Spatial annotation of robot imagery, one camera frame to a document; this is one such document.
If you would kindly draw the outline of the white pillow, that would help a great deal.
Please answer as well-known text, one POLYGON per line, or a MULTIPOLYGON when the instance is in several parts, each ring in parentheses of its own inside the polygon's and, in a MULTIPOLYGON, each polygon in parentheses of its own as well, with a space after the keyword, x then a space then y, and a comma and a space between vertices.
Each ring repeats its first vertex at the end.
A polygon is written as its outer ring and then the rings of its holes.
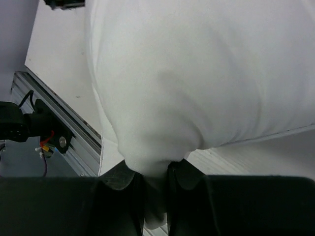
POLYGON ((101 160, 145 177, 148 228, 170 163, 315 127, 312 0, 88 0, 85 24, 101 160))

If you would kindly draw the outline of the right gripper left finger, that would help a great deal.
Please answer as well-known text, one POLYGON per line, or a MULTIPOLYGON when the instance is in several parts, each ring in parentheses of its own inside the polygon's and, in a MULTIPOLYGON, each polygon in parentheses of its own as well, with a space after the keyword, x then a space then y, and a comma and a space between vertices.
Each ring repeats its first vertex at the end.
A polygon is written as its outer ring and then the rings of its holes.
POLYGON ((111 189, 121 191, 126 189, 137 177, 141 177, 141 175, 131 170, 123 160, 101 175, 100 179, 111 189))

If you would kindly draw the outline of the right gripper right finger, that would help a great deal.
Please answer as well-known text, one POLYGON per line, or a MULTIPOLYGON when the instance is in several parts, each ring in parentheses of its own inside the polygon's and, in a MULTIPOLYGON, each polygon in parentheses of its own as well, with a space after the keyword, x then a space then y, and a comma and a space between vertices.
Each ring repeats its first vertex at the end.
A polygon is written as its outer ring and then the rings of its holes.
POLYGON ((170 188, 177 186, 184 190, 192 190, 204 178, 205 174, 187 160, 172 162, 168 166, 168 183, 170 188))

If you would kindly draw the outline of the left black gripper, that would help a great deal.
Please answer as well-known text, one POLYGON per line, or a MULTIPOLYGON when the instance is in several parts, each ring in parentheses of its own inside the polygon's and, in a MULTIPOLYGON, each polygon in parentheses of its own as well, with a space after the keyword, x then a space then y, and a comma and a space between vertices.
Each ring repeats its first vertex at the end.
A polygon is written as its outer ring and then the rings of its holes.
POLYGON ((68 10, 85 6, 85 0, 44 0, 52 10, 68 10))

